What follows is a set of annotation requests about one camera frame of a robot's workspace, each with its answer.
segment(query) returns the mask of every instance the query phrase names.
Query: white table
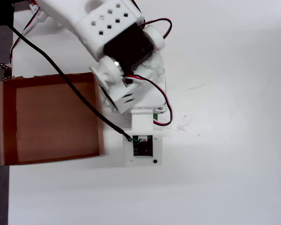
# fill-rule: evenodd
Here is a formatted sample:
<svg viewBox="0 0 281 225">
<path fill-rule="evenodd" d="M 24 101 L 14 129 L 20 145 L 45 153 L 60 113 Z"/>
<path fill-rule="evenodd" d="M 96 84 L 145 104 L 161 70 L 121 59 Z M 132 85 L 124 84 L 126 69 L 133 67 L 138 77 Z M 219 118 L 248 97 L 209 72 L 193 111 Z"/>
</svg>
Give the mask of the white table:
<svg viewBox="0 0 281 225">
<path fill-rule="evenodd" d="M 281 225 L 281 0 L 138 4 L 147 20 L 174 24 L 163 50 L 175 117 L 163 165 L 123 167 L 121 135 L 106 128 L 116 138 L 104 157 L 11 166 L 9 224 Z M 15 26 L 30 17 L 16 13 Z M 52 19 L 26 36 L 65 73 L 94 63 Z M 13 72 L 56 73 L 24 42 Z"/>
</svg>

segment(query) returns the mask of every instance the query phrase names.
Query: white robotic arm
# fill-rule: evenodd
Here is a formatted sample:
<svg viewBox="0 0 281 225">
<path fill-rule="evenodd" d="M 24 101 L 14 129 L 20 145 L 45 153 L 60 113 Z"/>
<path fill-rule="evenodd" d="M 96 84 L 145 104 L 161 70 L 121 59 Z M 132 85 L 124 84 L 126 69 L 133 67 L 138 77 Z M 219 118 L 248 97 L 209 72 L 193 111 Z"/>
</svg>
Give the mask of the white robotic arm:
<svg viewBox="0 0 281 225">
<path fill-rule="evenodd" d="M 161 162 L 162 130 L 153 126 L 153 113 L 164 112 L 164 98 L 141 75 L 165 84 L 165 46 L 155 27 L 142 26 L 144 17 L 130 0 L 36 0 L 49 16 L 73 32 L 99 62 L 92 68 L 101 88 L 119 113 L 130 110 L 135 141 L 124 140 L 127 165 Z"/>
</svg>

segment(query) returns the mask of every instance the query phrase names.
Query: red wire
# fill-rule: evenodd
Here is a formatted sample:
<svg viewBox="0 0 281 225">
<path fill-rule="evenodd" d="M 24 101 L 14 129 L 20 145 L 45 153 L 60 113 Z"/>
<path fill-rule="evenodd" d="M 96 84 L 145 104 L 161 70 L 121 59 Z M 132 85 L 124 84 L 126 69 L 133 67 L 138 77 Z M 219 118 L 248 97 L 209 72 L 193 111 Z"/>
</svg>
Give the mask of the red wire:
<svg viewBox="0 0 281 225">
<path fill-rule="evenodd" d="M 173 27 L 172 21 L 169 18 L 160 18 L 160 19 L 157 19 L 157 20 L 151 20 L 151 21 L 143 23 L 140 27 L 143 29 L 146 25 L 148 25 L 150 23 L 155 23 L 155 22 L 161 21 L 161 20 L 168 21 L 170 23 L 170 27 L 168 28 L 167 32 L 163 36 L 163 38 L 165 39 L 169 35 L 169 33 L 170 33 L 170 31 L 172 30 L 172 27 Z"/>
<path fill-rule="evenodd" d="M 37 9 L 37 11 L 34 13 L 34 15 L 32 16 L 32 18 L 29 20 L 29 22 L 26 24 L 24 30 L 30 26 L 31 22 L 33 21 L 33 19 L 36 17 L 38 11 L 40 8 Z M 15 46 L 18 44 L 18 42 L 20 41 L 20 38 L 18 37 L 17 40 L 15 41 L 15 43 L 13 44 L 13 46 L 10 49 L 10 54 L 9 54 L 9 61 L 11 63 L 12 59 L 13 59 L 13 49 L 15 48 Z"/>
<path fill-rule="evenodd" d="M 160 122 L 154 120 L 154 124 L 159 125 L 159 126 L 167 126 L 167 125 L 169 125 L 169 124 L 173 121 L 173 110 L 172 110 L 172 107 L 171 107 L 171 105 L 170 105 L 170 103 L 169 103 L 168 97 L 167 97 L 167 95 L 165 94 L 165 92 L 164 92 L 156 83 L 154 83 L 153 81 L 151 81 L 151 80 L 149 80 L 149 79 L 147 79 L 147 78 L 145 78 L 145 77 L 142 77 L 142 76 L 140 76 L 140 75 L 127 75 L 126 77 L 131 77 L 131 78 L 135 78 L 135 79 L 138 79 L 138 80 L 145 80 L 145 81 L 148 81 L 148 82 L 150 82 L 152 85 L 154 85 L 154 86 L 162 93 L 162 95 L 163 95 L 164 98 L 165 98 L 165 102 L 166 102 L 166 104 L 167 104 L 167 106 L 168 106 L 168 108 L 169 108 L 169 111 L 170 111 L 170 121 L 167 122 L 167 123 L 160 123 Z"/>
</svg>

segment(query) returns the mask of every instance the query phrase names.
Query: white mounting plate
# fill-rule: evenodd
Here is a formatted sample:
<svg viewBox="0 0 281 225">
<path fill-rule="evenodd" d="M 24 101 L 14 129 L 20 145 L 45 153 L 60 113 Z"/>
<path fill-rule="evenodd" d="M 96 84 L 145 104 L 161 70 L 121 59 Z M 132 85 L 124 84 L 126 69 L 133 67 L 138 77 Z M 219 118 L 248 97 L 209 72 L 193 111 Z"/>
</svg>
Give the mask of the white mounting plate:
<svg viewBox="0 0 281 225">
<path fill-rule="evenodd" d="M 134 156 L 133 142 L 129 142 L 126 138 L 123 139 L 124 157 L 126 166 L 136 165 L 152 165 L 160 166 L 162 164 L 162 149 L 163 149 L 163 131 L 161 129 L 154 129 L 151 132 L 134 133 L 130 131 L 127 133 L 132 137 L 133 135 L 152 135 L 153 136 L 153 156 Z"/>
</svg>

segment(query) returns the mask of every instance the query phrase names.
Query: brown cardboard box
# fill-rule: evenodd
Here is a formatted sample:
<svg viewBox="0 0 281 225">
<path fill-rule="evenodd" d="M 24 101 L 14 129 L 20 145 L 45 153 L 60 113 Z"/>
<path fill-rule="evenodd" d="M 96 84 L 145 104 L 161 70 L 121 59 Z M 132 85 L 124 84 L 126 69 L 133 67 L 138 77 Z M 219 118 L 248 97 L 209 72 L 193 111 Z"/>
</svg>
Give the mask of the brown cardboard box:
<svg viewBox="0 0 281 225">
<path fill-rule="evenodd" d="M 67 75 L 100 111 L 92 73 Z M 104 154 L 102 121 L 60 75 L 17 77 L 0 83 L 2 165 L 21 165 Z"/>
</svg>

